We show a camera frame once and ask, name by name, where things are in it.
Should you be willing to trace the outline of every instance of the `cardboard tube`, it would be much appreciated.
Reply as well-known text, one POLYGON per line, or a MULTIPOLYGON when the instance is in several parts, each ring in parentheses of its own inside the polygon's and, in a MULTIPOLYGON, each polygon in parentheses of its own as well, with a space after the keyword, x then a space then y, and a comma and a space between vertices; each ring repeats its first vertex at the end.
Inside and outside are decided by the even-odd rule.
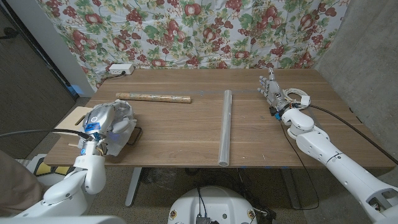
POLYGON ((116 93, 116 98, 120 100, 144 100, 144 101, 159 101, 159 102, 171 102, 171 103, 191 103, 191 96, 116 93))
POLYGON ((231 107, 232 91, 225 90, 223 119, 221 120, 220 150, 218 151, 218 165, 229 166, 229 144, 231 143, 231 107))

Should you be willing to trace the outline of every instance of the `curtain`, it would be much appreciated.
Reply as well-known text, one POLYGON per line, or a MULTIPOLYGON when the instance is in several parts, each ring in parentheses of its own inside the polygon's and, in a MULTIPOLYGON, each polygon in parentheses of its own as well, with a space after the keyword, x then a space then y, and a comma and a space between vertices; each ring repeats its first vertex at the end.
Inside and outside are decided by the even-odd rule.
POLYGON ((311 68, 349 0, 37 0, 94 90, 136 68, 311 68))

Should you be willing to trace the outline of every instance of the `transparent cylinder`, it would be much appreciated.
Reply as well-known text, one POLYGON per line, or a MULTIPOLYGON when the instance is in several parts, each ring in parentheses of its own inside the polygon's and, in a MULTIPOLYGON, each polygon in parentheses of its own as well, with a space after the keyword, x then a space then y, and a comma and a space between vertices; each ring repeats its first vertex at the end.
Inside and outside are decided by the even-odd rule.
POLYGON ((224 91, 223 119, 221 120, 220 150, 218 165, 229 166, 229 144, 231 143, 231 107, 232 91, 224 91))

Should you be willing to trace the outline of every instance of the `wooden tabletop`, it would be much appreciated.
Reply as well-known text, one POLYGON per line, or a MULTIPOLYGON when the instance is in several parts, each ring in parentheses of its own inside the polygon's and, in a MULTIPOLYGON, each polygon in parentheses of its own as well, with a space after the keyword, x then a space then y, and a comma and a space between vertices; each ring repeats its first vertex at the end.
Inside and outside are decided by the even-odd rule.
MULTIPOLYGON (((311 104, 334 112, 375 140, 316 70, 274 71, 281 88, 306 91, 311 104)), ((132 75, 107 80, 87 106, 112 102, 117 92, 187 95, 192 97, 192 103, 129 101, 143 134, 135 146, 125 146, 119 156, 107 157, 106 165, 219 167, 223 92, 232 90, 229 167, 302 168, 280 123, 269 114, 266 99, 257 92, 258 77, 267 77, 267 73, 263 69, 135 70, 132 75)), ((384 154, 336 118, 315 108, 303 112, 329 134, 338 149, 363 167, 394 167, 384 154)), ((302 153, 293 139, 289 140, 307 167, 323 167, 302 153)), ((70 166, 79 153, 79 149, 67 146, 60 139, 45 162, 51 166, 70 166)))

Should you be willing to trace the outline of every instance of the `white power strip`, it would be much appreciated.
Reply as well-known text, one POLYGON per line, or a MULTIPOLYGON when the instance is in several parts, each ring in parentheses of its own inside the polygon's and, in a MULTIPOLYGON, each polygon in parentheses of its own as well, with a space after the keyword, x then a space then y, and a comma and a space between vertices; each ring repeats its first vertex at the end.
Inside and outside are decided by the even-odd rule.
POLYGON ((109 71, 111 71, 112 75, 120 75, 123 71, 126 72, 126 75, 131 75, 134 71, 134 66, 132 64, 113 64, 109 68, 109 71))

